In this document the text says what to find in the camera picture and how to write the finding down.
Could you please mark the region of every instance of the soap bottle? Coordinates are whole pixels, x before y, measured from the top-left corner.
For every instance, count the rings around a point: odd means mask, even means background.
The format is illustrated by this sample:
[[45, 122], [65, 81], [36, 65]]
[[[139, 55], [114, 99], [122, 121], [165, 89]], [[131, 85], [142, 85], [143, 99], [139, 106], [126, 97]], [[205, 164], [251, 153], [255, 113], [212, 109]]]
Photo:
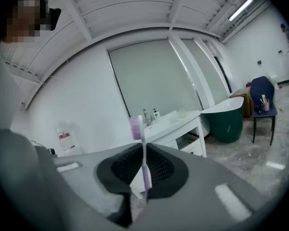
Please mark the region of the soap bottle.
[[160, 114], [159, 112], [156, 111], [156, 109], [153, 109], [154, 113], [153, 113], [153, 116], [154, 116], [154, 119], [156, 122], [160, 122]]

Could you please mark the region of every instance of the faucet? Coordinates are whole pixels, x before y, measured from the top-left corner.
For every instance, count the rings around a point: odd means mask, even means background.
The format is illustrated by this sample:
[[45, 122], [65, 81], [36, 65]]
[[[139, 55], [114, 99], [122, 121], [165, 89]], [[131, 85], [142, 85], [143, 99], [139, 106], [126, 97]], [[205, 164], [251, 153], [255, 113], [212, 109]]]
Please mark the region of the faucet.
[[151, 119], [149, 119], [149, 118], [147, 117], [147, 115], [148, 115], [148, 112], [146, 111], [146, 109], [144, 109], [145, 122], [146, 122], [146, 124], [147, 124], [148, 126], [150, 126], [150, 125], [152, 124], [152, 121], [153, 121], [152, 115], [150, 115]]

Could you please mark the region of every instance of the ceiling light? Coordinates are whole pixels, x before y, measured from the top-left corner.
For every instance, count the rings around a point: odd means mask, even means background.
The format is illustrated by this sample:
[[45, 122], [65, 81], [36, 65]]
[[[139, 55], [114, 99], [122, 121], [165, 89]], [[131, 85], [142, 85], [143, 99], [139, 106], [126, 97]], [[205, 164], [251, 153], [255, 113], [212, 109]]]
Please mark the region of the ceiling light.
[[235, 19], [247, 6], [249, 6], [251, 2], [252, 0], [247, 0], [245, 3], [243, 3], [242, 6], [239, 7], [239, 9], [230, 16], [229, 21], [233, 21], [233, 19]]
[[269, 162], [269, 161], [266, 162], [266, 165], [270, 166], [270, 167], [278, 168], [281, 170], [283, 170], [285, 168], [285, 165], [283, 165], [283, 164], [277, 164], [277, 163], [273, 163], [273, 162]]

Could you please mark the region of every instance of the toothbrush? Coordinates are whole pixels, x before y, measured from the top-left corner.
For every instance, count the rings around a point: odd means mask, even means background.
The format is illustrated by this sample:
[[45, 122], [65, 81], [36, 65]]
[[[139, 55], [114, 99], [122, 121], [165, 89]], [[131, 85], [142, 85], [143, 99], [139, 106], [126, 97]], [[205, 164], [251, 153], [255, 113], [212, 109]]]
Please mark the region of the toothbrush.
[[144, 132], [144, 124], [143, 117], [139, 115], [138, 117], [133, 117], [130, 119], [131, 125], [131, 133], [134, 140], [141, 140], [143, 144], [143, 162], [142, 162], [142, 170], [143, 170], [143, 178], [144, 178], [144, 188], [145, 193], [148, 194], [148, 190], [150, 189], [150, 181], [148, 175], [148, 169], [146, 165], [146, 142], [145, 142], [145, 132]]
[[266, 102], [266, 98], [264, 94], [262, 95], [262, 99], [263, 99], [263, 104], [266, 104], [267, 102]]

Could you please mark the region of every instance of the chair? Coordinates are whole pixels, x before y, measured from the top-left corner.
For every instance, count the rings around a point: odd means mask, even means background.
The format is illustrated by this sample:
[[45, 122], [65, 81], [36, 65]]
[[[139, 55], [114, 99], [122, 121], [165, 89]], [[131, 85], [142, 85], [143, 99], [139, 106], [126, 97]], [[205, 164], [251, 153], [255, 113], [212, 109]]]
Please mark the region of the chair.
[[[266, 99], [269, 100], [270, 109], [268, 111], [264, 111], [261, 108], [262, 102], [260, 99], [262, 95], [265, 95]], [[272, 118], [272, 137], [270, 145], [272, 145], [274, 129], [275, 129], [275, 116], [277, 115], [277, 110], [273, 104], [273, 96], [274, 96], [274, 86], [269, 81], [269, 79], [265, 76], [261, 76], [259, 78], [253, 79], [250, 87], [250, 97], [254, 102], [254, 110], [252, 116], [254, 117], [254, 137], [252, 142], [255, 142], [255, 134], [256, 134], [256, 119], [257, 118]]]

